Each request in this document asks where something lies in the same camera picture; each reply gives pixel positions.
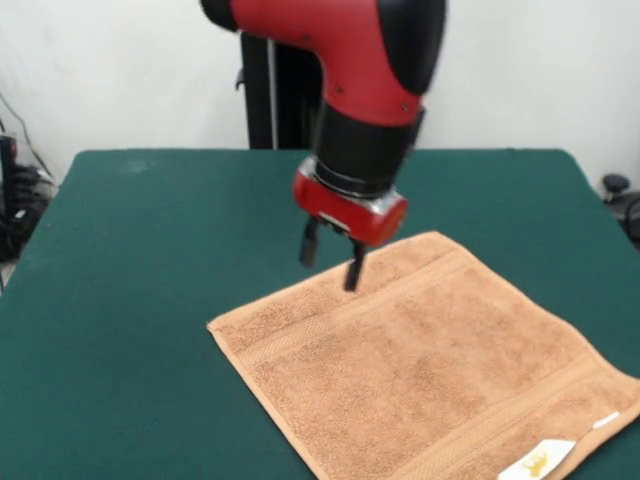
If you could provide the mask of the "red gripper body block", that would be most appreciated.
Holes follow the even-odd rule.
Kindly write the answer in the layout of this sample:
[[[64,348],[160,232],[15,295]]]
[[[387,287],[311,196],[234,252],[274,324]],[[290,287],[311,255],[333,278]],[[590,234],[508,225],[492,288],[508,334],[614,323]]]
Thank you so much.
[[[368,247],[389,241],[401,227],[408,201],[392,187],[374,200],[347,197],[330,190],[315,176],[316,159],[305,158],[294,176],[293,195],[297,205],[352,239]]]

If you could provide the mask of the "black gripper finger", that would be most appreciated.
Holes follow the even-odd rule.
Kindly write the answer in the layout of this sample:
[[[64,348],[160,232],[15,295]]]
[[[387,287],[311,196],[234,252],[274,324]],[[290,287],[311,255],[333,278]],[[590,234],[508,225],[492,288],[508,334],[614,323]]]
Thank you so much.
[[[302,242],[299,252],[301,264],[313,264],[318,245],[317,230],[319,220],[317,217],[310,217],[304,227]]]
[[[344,290],[347,292],[356,291],[366,256],[366,246],[364,244],[353,242],[352,246],[352,258],[348,264],[344,281]]]

